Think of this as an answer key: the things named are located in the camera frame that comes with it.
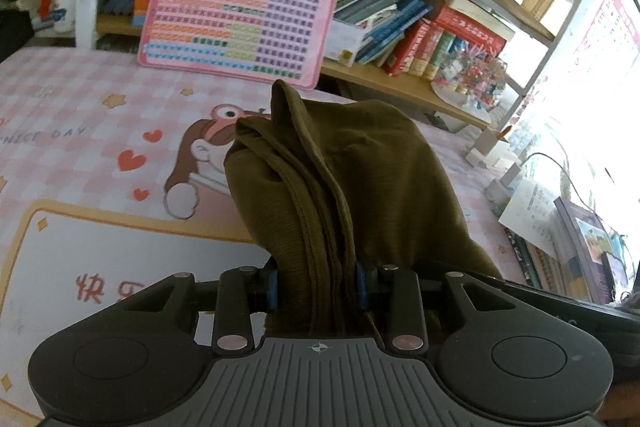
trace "table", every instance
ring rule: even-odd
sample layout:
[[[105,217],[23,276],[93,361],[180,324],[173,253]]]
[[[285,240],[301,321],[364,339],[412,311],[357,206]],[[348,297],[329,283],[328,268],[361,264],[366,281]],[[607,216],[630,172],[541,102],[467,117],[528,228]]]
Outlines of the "table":
[[[0,64],[0,427],[41,418],[26,364],[50,334],[172,273],[209,280],[267,260],[228,195],[222,160],[235,121],[269,103],[268,84],[142,68],[126,54],[26,48]],[[482,195],[491,175],[463,160],[464,140],[418,127],[471,236],[521,282]],[[203,149],[203,137],[217,145]],[[207,328],[210,340],[211,323],[203,316],[198,341]]]

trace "cartoon frog eye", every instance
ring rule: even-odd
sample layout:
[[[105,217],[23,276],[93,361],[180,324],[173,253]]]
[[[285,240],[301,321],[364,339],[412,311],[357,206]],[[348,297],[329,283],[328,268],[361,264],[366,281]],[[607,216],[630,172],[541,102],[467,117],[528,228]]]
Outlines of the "cartoon frog eye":
[[[232,119],[242,116],[242,110],[235,105],[219,105],[213,110],[214,118]]]

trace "folded cloth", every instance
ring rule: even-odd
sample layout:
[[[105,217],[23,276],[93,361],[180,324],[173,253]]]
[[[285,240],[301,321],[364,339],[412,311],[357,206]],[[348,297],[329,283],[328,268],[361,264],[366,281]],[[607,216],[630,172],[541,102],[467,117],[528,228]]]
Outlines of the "folded cloth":
[[[371,100],[302,100],[273,84],[271,119],[241,118],[226,155],[231,195],[278,263],[268,331],[358,334],[356,260],[411,268],[431,257],[500,278],[466,231],[447,175],[414,122]]]

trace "metal screw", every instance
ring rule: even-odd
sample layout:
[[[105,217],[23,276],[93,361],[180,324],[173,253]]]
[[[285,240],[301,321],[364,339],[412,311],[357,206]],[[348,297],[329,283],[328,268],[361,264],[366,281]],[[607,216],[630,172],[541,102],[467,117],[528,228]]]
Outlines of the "metal screw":
[[[235,351],[246,347],[249,341],[241,335],[225,335],[218,339],[218,347],[228,351]]]
[[[422,339],[415,335],[398,335],[391,343],[396,349],[402,349],[403,351],[414,351],[424,346]]]

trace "yellow border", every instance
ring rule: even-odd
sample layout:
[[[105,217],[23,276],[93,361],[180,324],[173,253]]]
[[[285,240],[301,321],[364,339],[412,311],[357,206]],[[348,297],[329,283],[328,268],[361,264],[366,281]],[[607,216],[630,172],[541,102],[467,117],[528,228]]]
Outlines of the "yellow border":
[[[217,226],[215,223],[206,224],[202,221],[174,221],[166,219],[156,219],[153,217],[131,216],[119,212],[108,210],[98,210],[96,208],[85,208],[75,204],[60,203],[52,200],[34,201],[20,219],[20,225],[15,231],[14,240],[7,252],[2,271],[0,273],[0,317],[4,308],[4,299],[9,288],[9,280],[14,271],[15,262],[22,246],[24,236],[29,229],[33,216],[37,212],[49,212],[59,216],[74,217],[84,221],[94,223],[104,223],[128,229],[147,230],[149,232],[169,233],[172,235],[183,235],[186,237],[199,237],[203,239],[217,239],[219,241],[230,241],[232,243],[252,243],[251,237],[246,230],[238,230],[238,233],[230,232],[228,228]],[[0,413],[25,427],[34,427],[42,418],[26,412],[15,405],[0,398]]]

